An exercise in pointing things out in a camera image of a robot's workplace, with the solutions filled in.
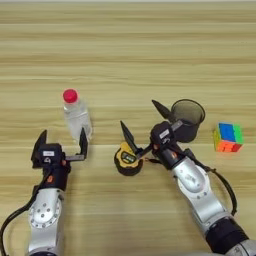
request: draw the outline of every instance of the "bottle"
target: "bottle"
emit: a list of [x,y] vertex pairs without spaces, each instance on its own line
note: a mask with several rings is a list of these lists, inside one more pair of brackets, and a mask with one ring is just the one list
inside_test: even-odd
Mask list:
[[63,99],[64,117],[72,137],[79,142],[82,128],[84,128],[89,141],[92,137],[92,125],[85,102],[78,97],[74,89],[64,91]]

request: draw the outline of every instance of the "colorful cube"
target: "colorful cube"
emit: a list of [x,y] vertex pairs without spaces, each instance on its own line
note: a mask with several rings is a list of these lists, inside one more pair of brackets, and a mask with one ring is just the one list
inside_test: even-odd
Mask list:
[[213,137],[218,152],[237,152],[243,145],[242,130],[236,124],[219,123]]

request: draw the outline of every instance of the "plastic cup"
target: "plastic cup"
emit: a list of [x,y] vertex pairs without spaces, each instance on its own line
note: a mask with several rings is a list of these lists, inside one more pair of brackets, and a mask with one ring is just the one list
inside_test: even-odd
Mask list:
[[205,119],[204,108],[196,101],[182,99],[173,104],[171,113],[175,121],[183,122],[183,125],[175,131],[176,140],[185,143],[193,141],[200,124]]

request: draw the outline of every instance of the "yellow tape measure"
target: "yellow tape measure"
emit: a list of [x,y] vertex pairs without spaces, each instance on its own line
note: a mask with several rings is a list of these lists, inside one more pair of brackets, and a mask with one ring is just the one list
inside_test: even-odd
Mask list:
[[140,172],[143,160],[138,160],[127,142],[122,142],[116,152],[114,161],[117,170],[125,176],[134,176]]

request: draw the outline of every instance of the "wire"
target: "wire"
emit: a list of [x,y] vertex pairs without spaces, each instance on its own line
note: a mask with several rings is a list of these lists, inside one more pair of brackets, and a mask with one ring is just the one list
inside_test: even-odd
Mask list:
[[[194,156],[192,155],[188,155],[187,153],[183,152],[182,150],[178,150],[177,147],[172,147],[171,145],[168,146],[168,149],[172,150],[173,152],[182,155],[184,157],[189,157],[196,165],[200,166],[201,168],[203,168],[206,172],[212,172],[214,173],[219,180],[223,183],[223,185],[225,186],[231,202],[232,202],[232,211],[231,214],[232,216],[235,216],[235,214],[237,213],[237,199],[236,199],[236,195],[234,190],[232,189],[231,185],[229,184],[229,182],[220,174],[217,172],[216,169],[213,169],[209,166],[206,166],[204,164],[202,164],[199,160],[197,160]],[[151,162],[151,163],[157,163],[157,164],[162,164],[158,159],[146,159],[147,161]]]
[[49,176],[52,173],[52,169],[50,169],[48,171],[48,173],[43,177],[41,183],[38,185],[38,187],[35,189],[33,195],[31,196],[30,200],[21,208],[19,208],[18,210],[14,211],[13,213],[11,213],[6,220],[4,221],[1,230],[0,230],[0,251],[2,256],[9,256],[6,254],[5,251],[5,247],[4,247],[4,231],[6,229],[6,227],[10,224],[11,221],[13,221],[16,217],[18,217],[19,215],[21,215],[23,212],[28,211],[29,208],[31,207],[31,205],[34,203],[37,193],[38,191],[42,188],[42,186],[44,185],[44,183],[46,182],[46,180],[49,178]]

